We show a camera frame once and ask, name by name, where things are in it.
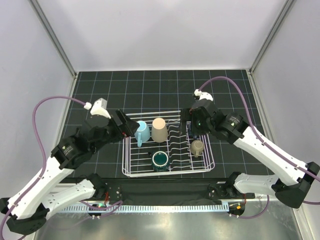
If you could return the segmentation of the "small speckled blue cup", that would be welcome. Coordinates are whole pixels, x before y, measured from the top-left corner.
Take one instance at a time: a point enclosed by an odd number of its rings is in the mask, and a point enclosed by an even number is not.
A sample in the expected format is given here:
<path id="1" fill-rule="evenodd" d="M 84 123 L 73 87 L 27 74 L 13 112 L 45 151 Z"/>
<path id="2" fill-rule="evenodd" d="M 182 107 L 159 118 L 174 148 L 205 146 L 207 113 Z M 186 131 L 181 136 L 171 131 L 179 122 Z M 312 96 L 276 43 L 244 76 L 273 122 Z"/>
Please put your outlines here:
<path id="1" fill-rule="evenodd" d="M 199 138 L 198 129 L 194 126 L 193 123 L 190 123 L 188 125 L 187 132 L 192 139 L 197 140 Z"/>

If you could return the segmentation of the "blue mug cream inside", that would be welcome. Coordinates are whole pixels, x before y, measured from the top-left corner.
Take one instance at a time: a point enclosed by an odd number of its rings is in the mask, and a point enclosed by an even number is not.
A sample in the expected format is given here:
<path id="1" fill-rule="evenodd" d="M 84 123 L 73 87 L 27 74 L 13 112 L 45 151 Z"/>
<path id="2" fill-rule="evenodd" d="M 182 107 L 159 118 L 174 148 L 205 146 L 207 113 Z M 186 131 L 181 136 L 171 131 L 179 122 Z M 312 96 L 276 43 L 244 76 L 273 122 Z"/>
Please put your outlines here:
<path id="1" fill-rule="evenodd" d="M 134 134 L 134 138 L 137 141 L 137 146 L 140 148 L 143 143 L 147 142 L 151 137 L 151 132 L 148 124 L 145 121 L 137 121 L 139 124 L 138 129 Z"/>

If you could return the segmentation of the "beige paper cup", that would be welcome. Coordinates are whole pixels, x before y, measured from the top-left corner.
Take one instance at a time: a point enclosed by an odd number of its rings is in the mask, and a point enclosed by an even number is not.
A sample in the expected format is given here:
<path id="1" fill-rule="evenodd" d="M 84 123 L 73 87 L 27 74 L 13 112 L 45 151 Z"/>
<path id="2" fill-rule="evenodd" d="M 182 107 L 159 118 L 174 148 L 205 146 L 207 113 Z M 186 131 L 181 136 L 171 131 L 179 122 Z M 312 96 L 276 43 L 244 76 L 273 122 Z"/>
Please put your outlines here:
<path id="1" fill-rule="evenodd" d="M 168 130 L 166 121 L 163 118 L 157 117 L 152 122 L 151 138 L 156 143 L 163 143 L 168 138 Z"/>

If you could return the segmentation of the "small beige mug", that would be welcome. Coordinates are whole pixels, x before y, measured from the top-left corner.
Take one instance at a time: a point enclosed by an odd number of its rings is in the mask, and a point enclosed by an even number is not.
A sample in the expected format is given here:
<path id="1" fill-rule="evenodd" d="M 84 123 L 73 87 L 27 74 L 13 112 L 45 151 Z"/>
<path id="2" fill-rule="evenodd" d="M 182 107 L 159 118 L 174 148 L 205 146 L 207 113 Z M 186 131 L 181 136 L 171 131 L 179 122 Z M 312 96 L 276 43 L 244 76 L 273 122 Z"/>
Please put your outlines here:
<path id="1" fill-rule="evenodd" d="M 201 140 L 194 140 L 190 144 L 190 152 L 195 157 L 198 158 L 204 151 L 205 145 Z"/>

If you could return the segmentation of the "dark green mug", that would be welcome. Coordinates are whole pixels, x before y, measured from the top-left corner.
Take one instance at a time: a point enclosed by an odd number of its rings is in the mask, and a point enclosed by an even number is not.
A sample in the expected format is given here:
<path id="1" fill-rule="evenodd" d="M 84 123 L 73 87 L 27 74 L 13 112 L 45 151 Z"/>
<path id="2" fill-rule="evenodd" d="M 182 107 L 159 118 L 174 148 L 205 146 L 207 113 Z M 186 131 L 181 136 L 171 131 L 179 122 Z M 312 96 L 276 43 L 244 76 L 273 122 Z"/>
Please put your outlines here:
<path id="1" fill-rule="evenodd" d="M 151 166 L 155 172 L 166 172 L 170 168 L 170 159 L 166 152 L 155 151 L 148 152 L 151 160 Z"/>

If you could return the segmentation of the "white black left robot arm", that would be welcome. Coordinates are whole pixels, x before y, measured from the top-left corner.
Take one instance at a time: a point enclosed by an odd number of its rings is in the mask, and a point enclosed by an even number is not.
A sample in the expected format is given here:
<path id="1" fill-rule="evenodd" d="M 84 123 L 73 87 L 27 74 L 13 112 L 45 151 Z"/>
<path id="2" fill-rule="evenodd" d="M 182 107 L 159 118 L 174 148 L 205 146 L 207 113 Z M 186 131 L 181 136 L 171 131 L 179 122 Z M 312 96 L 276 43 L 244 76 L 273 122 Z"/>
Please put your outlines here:
<path id="1" fill-rule="evenodd" d="M 23 190 L 13 197 L 1 198 L 0 211 L 7 217 L 6 225 L 11 232 L 30 235 L 69 205 L 90 198 L 97 201 L 104 198 L 107 184 L 96 173 L 60 193 L 51 194 L 51 191 L 102 147 L 135 135 L 140 125 L 120 109 L 115 113 L 120 124 L 112 116 L 99 114 L 86 119 L 75 134 L 59 141 L 46 165 Z"/>

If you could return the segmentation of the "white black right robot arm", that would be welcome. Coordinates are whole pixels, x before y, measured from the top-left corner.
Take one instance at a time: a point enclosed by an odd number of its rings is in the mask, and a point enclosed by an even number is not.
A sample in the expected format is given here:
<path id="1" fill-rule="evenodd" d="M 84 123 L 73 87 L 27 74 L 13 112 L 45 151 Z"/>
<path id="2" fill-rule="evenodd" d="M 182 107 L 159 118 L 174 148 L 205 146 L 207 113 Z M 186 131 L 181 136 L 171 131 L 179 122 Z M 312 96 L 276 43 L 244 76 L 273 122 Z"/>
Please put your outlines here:
<path id="1" fill-rule="evenodd" d="M 311 185 L 320 171 L 315 162 L 299 160 L 251 126 L 241 115 L 224 114 L 208 99 L 196 101 L 192 107 L 180 111 L 180 132 L 193 136 L 211 134 L 253 156 L 272 171 L 272 175 L 250 175 L 233 172 L 224 190 L 230 198 L 255 193 L 276 197 L 288 207 L 298 209 L 304 202 Z"/>

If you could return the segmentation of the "black grid mat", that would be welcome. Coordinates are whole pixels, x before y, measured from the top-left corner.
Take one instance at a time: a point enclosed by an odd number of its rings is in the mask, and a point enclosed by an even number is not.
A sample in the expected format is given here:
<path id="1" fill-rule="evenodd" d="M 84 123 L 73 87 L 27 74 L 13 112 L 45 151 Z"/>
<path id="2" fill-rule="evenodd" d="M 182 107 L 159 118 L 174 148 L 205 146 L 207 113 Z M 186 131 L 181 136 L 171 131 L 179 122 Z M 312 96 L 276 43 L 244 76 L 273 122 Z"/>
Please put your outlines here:
<path id="1" fill-rule="evenodd" d="M 253 93 L 246 70 L 138 70 L 138 71 L 88 71 L 80 72 L 72 97 L 93 103 L 99 98 L 108 101 L 111 113 L 122 109 L 126 114 L 177 111 L 190 108 L 193 92 L 207 80 L 226 76 L 240 88 L 249 108 L 250 117 L 257 129 L 264 133 L 257 97 Z M 204 89 L 213 95 L 214 104 L 225 114 L 236 112 L 246 116 L 246 111 L 233 85 L 227 81 L 214 81 Z M 63 128 L 63 137 L 73 134 L 89 113 L 71 102 Z M 224 141 L 210 137 L 215 168 L 209 172 L 161 175 L 156 178 L 226 178 L 233 172 L 250 175 L 272 175 L 273 172 L 250 154 Z M 82 164 L 68 178 L 76 181 L 91 173 L 102 178 L 127 178 L 122 173 L 121 143 L 108 144 L 88 162 Z"/>

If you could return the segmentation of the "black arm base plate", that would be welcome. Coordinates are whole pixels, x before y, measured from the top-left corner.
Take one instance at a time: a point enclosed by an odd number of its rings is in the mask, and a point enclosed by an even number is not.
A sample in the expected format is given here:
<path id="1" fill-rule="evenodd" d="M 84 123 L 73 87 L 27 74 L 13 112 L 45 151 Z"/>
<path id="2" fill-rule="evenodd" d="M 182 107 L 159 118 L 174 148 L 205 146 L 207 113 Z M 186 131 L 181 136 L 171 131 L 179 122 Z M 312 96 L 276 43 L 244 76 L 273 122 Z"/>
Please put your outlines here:
<path id="1" fill-rule="evenodd" d="M 182 205 L 208 200 L 254 199 L 253 193 L 228 193 L 225 178 L 103 178 L 110 200 L 126 205 Z"/>

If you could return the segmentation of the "aluminium frame post right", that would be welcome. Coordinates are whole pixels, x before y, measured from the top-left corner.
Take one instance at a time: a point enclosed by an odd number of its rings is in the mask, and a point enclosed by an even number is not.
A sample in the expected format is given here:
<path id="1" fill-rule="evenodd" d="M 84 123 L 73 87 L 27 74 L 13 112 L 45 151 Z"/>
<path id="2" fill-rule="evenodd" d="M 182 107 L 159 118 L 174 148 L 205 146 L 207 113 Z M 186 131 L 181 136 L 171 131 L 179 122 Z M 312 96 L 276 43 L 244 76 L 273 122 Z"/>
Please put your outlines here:
<path id="1" fill-rule="evenodd" d="M 290 11 L 292 10 L 293 6 L 295 5 L 296 0 L 286 0 L 284 5 L 282 6 L 279 14 L 277 15 L 270 31 L 268 32 L 260 50 L 258 51 L 251 67 L 248 69 L 249 74 L 252 76 L 259 66 L 260 62 L 262 61 L 264 55 L 266 54 L 267 50 L 271 46 L 273 40 L 275 39 L 276 35 L 278 34 L 281 26 L 283 25 L 284 21 L 286 20 L 287 16 L 289 15 Z"/>

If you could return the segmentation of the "aluminium frame post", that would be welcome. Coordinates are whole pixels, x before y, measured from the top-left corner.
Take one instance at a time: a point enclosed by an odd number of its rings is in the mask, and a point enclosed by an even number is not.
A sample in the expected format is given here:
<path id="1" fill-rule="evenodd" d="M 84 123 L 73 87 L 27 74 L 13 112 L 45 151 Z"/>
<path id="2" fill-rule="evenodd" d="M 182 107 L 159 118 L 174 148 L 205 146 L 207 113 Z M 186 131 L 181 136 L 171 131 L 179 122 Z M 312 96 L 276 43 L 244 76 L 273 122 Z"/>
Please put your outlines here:
<path id="1" fill-rule="evenodd" d="M 77 76 L 77 71 L 72 66 L 65 50 L 63 49 L 54 29 L 52 28 L 45 12 L 43 11 L 42 7 L 38 0 L 28 0 L 30 6 L 32 7 L 33 11 L 35 12 L 36 16 L 38 17 L 40 23 L 42 24 L 44 30 L 46 31 L 50 41 L 52 42 L 53 46 L 58 52 L 62 62 L 66 66 L 67 70 L 71 74 L 71 76 L 75 79 Z"/>
<path id="2" fill-rule="evenodd" d="M 260 62 L 262 61 L 264 55 L 266 54 L 267 50 L 271 46 L 273 40 L 275 39 L 276 35 L 278 34 L 281 26 L 283 25 L 284 21 L 286 20 L 287 16 L 289 15 L 290 11 L 292 10 L 293 6 L 295 5 L 296 0 L 286 0 L 284 5 L 282 6 L 279 14 L 277 15 L 270 31 L 268 32 L 260 50 L 258 51 L 251 67 L 248 69 L 249 74 L 252 76 L 259 66 Z"/>

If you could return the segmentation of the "aluminium frame post left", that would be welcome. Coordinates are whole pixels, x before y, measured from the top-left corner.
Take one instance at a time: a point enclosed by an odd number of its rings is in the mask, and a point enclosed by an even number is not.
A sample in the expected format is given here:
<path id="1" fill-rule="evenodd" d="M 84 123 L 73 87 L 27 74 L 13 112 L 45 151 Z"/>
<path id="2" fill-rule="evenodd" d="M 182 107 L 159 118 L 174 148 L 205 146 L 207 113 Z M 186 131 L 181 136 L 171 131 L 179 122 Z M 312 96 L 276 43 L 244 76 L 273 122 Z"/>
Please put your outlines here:
<path id="1" fill-rule="evenodd" d="M 62 62 L 66 66 L 67 70 L 71 74 L 71 76 L 75 79 L 77 76 L 77 71 L 72 66 L 65 50 L 63 49 L 54 29 L 52 28 L 45 12 L 43 11 L 42 7 L 38 0 L 28 0 L 30 6 L 32 7 L 33 11 L 35 12 L 36 16 L 38 17 L 40 23 L 42 24 L 44 30 L 46 31 L 50 41 L 52 42 L 53 46 L 58 52 Z"/>

